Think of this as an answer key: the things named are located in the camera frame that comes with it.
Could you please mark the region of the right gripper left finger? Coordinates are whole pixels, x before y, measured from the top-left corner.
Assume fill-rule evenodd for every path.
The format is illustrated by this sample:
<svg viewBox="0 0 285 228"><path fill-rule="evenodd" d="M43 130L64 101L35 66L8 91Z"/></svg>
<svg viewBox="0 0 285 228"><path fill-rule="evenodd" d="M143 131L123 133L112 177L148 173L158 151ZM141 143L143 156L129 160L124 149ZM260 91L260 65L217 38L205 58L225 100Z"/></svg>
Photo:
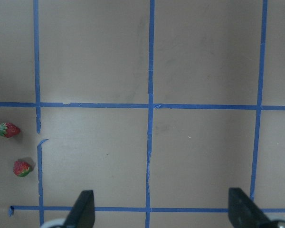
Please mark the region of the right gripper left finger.
<svg viewBox="0 0 285 228"><path fill-rule="evenodd" d="M93 190L80 193L65 222L65 228L92 228L95 223L95 202Z"/></svg>

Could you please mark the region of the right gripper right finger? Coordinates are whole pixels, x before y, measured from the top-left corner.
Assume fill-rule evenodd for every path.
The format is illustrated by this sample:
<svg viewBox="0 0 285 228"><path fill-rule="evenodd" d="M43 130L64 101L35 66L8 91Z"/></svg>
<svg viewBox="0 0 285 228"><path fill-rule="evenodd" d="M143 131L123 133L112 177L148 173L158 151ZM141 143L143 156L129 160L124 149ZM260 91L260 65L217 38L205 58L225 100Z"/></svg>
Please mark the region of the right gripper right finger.
<svg viewBox="0 0 285 228"><path fill-rule="evenodd" d="M261 228L270 223L241 188L228 190L228 219L234 228Z"/></svg>

